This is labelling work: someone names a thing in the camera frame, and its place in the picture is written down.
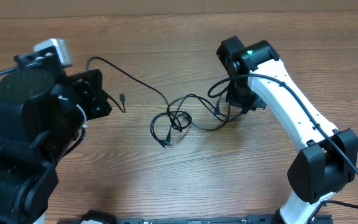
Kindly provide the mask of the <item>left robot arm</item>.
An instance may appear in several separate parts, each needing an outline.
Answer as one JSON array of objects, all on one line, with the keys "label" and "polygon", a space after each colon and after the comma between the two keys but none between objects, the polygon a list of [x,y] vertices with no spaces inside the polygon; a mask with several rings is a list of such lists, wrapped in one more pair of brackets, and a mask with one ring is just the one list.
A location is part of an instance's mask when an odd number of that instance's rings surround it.
[{"label": "left robot arm", "polygon": [[58,184],[56,167],[91,119],[111,112],[102,74],[31,68],[0,81],[0,223],[33,223]]}]

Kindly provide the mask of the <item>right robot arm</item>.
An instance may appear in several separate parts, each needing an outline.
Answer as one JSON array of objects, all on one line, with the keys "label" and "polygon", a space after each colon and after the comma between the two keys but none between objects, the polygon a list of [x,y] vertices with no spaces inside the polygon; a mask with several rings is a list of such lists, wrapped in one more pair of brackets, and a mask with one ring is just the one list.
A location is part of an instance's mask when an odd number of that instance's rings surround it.
[{"label": "right robot arm", "polygon": [[234,36],[221,42],[218,59],[232,78],[226,101],[245,113],[269,107],[297,153],[287,171],[292,193],[274,215],[248,216],[249,223],[332,223],[318,205],[352,182],[358,137],[339,130],[300,91],[278,53],[265,40],[248,47]]}]

